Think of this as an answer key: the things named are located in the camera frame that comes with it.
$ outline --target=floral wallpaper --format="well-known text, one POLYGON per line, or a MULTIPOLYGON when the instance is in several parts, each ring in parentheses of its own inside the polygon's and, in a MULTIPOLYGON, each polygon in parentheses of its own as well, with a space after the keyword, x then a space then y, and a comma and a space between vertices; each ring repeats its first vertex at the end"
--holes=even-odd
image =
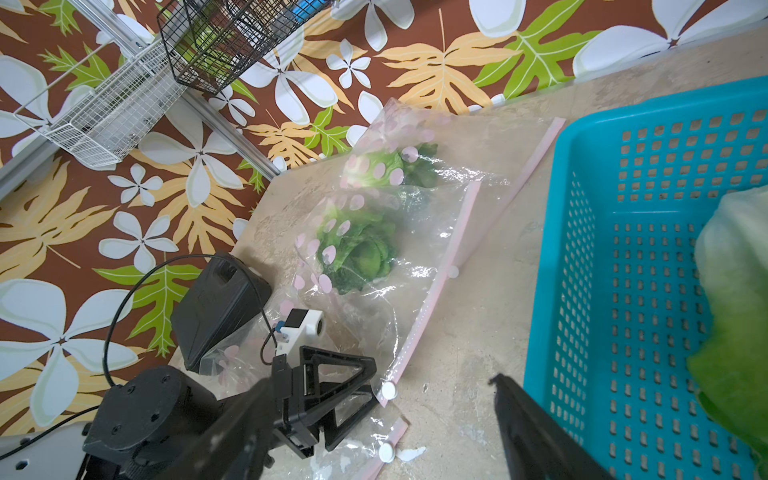
MULTIPOLYGON (((157 33, 160 3, 103 1, 140 37, 157 33)), ((349 150, 390 97, 466 114, 766 16, 768 0, 342 0, 208 101, 286 170, 349 150)), ((110 42, 66 0, 0 0, 0 162, 35 135, 10 112, 110 42)), ((28 121, 51 123, 123 60, 99 51, 28 121)), ((230 250, 267 187, 177 103, 122 163, 91 170, 59 152, 2 199, 0 432, 97 405, 106 326, 128 289, 166 258, 230 250)), ((158 271, 125 306, 116 381, 168 361, 197 260, 158 271)))

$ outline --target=black wire basket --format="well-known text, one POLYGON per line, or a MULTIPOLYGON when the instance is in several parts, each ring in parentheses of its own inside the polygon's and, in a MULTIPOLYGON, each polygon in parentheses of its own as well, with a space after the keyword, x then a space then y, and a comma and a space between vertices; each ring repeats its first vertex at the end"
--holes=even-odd
POLYGON ((218 94, 332 0, 171 0, 157 24, 176 81, 218 94))

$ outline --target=white wire basket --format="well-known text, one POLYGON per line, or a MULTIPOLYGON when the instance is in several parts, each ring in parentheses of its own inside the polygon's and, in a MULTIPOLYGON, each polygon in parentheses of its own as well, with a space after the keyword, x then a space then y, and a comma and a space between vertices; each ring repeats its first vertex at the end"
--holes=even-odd
POLYGON ((166 51, 162 43, 156 41, 128 59, 53 124, 37 127, 18 114, 104 46, 14 112, 17 119, 89 167, 122 161, 187 88, 174 80, 166 51))

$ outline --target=lettuce leaf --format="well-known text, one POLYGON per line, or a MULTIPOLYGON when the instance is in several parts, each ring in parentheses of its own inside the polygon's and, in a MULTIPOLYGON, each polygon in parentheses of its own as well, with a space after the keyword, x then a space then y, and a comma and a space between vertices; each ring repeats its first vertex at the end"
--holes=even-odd
POLYGON ((710 338, 690 356, 707 414, 758 455, 768 480, 768 190, 723 197, 696 245, 713 314, 710 338))

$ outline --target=black cable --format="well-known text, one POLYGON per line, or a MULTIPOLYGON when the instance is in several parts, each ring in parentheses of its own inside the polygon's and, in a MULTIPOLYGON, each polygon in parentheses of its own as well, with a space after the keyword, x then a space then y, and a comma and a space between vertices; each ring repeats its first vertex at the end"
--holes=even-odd
POLYGON ((6 459, 6 458, 8 458, 9 456, 11 456, 11 455, 13 455, 13 454, 15 454, 15 453, 18 453, 18 452, 20 452, 20 451, 21 451, 21 450, 23 450, 23 449, 26 449, 27 447, 29 447, 29 446, 30 446, 30 445, 32 445, 33 443, 37 442, 39 439, 41 439, 41 438, 45 437, 47 434, 49 434, 49 433, 53 432, 54 430, 56 430, 56 429, 57 429, 57 428, 59 428, 60 426, 64 425, 65 423, 67 423, 67 422, 69 422, 69 421, 71 421, 71 420, 74 420, 74 419, 76 419, 76 418, 77 418, 77 417, 79 417, 80 415, 85 415, 85 414, 86 414, 86 413, 88 413, 88 412, 93 412, 93 411, 94 411, 95 409, 97 409, 98 407, 99 407, 98 405, 96 405, 96 406, 92 406, 92 407, 91 407, 91 408, 89 408, 89 409, 85 409, 85 410, 83 410, 82 412, 78 412, 78 413, 75 413, 74 415, 71 415, 71 416, 67 417, 66 419, 63 419, 63 420, 61 420, 61 421, 60 421, 59 423, 57 423, 56 425, 53 425, 53 426, 52 426, 50 429, 48 429, 48 430, 45 430, 43 433, 41 433, 40 435, 38 435, 38 436, 34 437, 33 439, 29 440, 28 442, 22 443, 20 446, 16 447, 15 449, 11 450, 10 452, 8 452, 8 453, 4 453, 4 454, 0 455, 0 460, 5 460, 5 459, 6 459))
POLYGON ((250 283, 251 288, 253 288, 253 291, 256 294, 256 298, 259 301, 260 307, 261 307, 261 316, 264 318, 264 322, 266 324, 267 329, 269 329, 270 333, 266 336, 266 339, 264 340, 264 344, 261 346, 261 362, 264 365, 272 365, 271 362, 265 362, 264 361, 264 347, 269 342, 270 337, 272 337, 272 340, 275 342, 275 347, 277 347, 277 340, 275 339, 275 332, 270 326, 270 321, 266 317, 266 312, 264 312, 264 302, 261 301, 261 296, 259 295, 259 290, 256 288, 256 284, 253 282, 253 279, 250 277, 250 272, 247 271, 247 268, 242 266, 240 263, 238 263, 235 260, 231 260, 226 257, 219 257, 218 255, 211 255, 209 253, 191 253, 189 255, 180 255, 178 257, 170 258, 168 260, 165 260, 160 265, 156 266, 152 270, 146 272, 143 277, 141 277, 141 280, 136 283, 136 285, 131 288, 131 291, 128 292, 128 295, 123 298, 123 301, 121 302, 120 306, 118 307, 118 311, 114 313, 114 317, 112 318, 112 323, 109 326, 109 330, 107 331, 107 338, 104 339, 104 358, 101 359, 101 366, 104 369, 104 378, 107 380, 107 383, 109 383, 110 386, 114 386, 114 381, 112 380, 112 376, 109 374, 109 366, 107 365, 107 353, 109 351, 109 342, 112 340, 112 333, 114 333, 114 327, 118 324, 118 319, 120 318, 120 312, 123 311, 123 308, 125 308, 125 304, 128 303, 128 299, 131 298, 131 296, 136 293, 136 290, 139 289, 142 283, 144 283, 147 278, 152 276, 153 273, 157 272, 160 268, 168 265, 169 263, 175 262, 176 260, 182 260, 185 258, 217 258, 219 260, 224 260, 225 262, 228 262, 230 265, 234 265, 237 269, 242 271, 245 274, 245 277, 248 279, 248 283, 250 283))

